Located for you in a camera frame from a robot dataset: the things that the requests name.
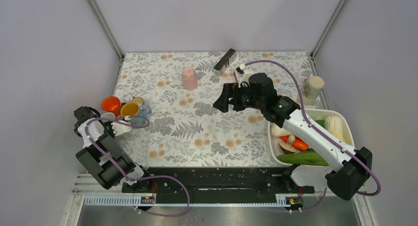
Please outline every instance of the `green zucchini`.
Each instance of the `green zucchini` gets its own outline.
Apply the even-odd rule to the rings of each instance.
[[[287,154],[277,156],[277,159],[283,163],[298,163],[303,165],[315,165],[315,166],[329,166],[324,158],[314,150],[299,152],[296,154]]]

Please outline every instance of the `orange mug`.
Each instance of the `orange mug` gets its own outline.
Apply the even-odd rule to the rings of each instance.
[[[120,115],[121,108],[122,103],[118,97],[107,97],[102,101],[102,110],[106,112],[112,112],[116,117]]]

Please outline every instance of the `robotic arm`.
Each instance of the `robotic arm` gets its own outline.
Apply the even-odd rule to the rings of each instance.
[[[317,126],[328,138],[319,134],[305,121],[299,104],[289,97],[277,95],[273,81],[265,73],[254,73],[244,65],[236,72],[241,75],[240,81],[224,84],[222,94],[213,107],[223,113],[228,112],[229,105],[235,111],[246,108],[260,110],[268,121],[300,137],[319,153],[333,169],[325,176],[329,189],[342,199],[351,199],[370,174],[329,139],[339,143],[344,151],[356,156],[368,168],[372,165],[372,153],[365,147],[357,150]]]

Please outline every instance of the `white basket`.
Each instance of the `white basket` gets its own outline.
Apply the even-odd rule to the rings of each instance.
[[[340,114],[332,110],[325,110],[325,109],[305,109],[306,114],[309,115],[313,120],[324,120],[328,116],[337,116],[341,117],[344,121],[343,123],[343,136],[346,140],[346,143],[349,145],[352,145],[354,147],[354,141],[351,135],[350,128],[348,127],[346,119]],[[278,143],[281,140],[279,137],[274,137],[271,134],[270,130],[270,122],[267,122],[267,128],[268,128],[268,135],[269,135],[269,145],[270,145],[270,151],[273,155],[273,159],[280,165],[283,166],[291,166],[291,163],[283,163],[279,161],[276,157],[280,155],[284,155],[285,153],[278,148]]]

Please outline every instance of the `table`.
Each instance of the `table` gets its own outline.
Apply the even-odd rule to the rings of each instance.
[[[269,148],[267,121],[260,111],[221,113],[212,107],[224,83],[235,82],[234,67],[254,60],[274,60],[286,66],[301,84],[313,75],[306,52],[237,52],[221,76],[213,67],[224,53],[128,53],[115,96],[127,102],[140,96],[153,111],[151,124],[116,138],[125,152],[146,166],[277,166]],[[181,72],[192,67],[198,87],[182,87]],[[250,66],[266,73],[278,94],[296,99],[296,86],[277,65]],[[307,108],[323,108],[320,98]]]

